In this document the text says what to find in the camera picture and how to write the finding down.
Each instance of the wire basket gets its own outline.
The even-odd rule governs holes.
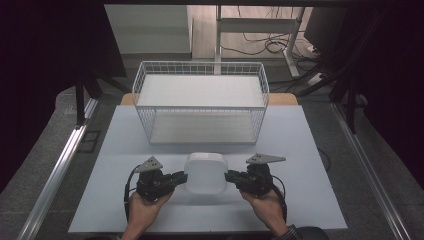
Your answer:
[[[142,62],[133,100],[151,144],[254,144],[269,88],[262,63]]]

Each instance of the white bowl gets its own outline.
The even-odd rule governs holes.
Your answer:
[[[227,188],[227,160],[219,153],[192,153],[184,166],[185,189],[195,194],[219,194]]]

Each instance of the wooden floor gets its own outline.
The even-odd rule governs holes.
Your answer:
[[[291,7],[250,7],[240,6],[240,15],[245,18],[295,18],[300,8]],[[192,6],[193,15],[193,55],[194,59],[214,58],[214,49],[216,42],[216,7],[215,6]],[[304,31],[309,20],[312,8],[306,8],[303,16],[300,31]],[[223,6],[222,17],[239,17],[237,6]],[[246,33],[246,38],[267,39],[268,33]],[[303,38],[303,32],[299,32],[296,41],[296,47],[305,55],[308,54],[307,47],[311,46]],[[223,33],[221,35],[221,46],[233,48],[242,52],[257,53],[265,48],[265,41],[247,41],[242,33]],[[277,45],[270,46],[273,51],[277,51]],[[283,54],[263,51],[257,55],[241,54],[235,51],[222,49],[222,58],[284,58]]]

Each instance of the human hand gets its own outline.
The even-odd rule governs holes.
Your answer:
[[[130,211],[128,225],[122,240],[138,239],[156,220],[161,207],[171,198],[172,193],[149,202],[134,192],[129,200]]]
[[[261,197],[255,197],[241,190],[240,194],[244,200],[250,203],[256,216],[271,230],[274,236],[280,237],[288,232],[280,200],[273,190]]]

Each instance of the white wall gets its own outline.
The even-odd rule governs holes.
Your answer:
[[[121,54],[191,52],[190,6],[105,5],[105,9]]]

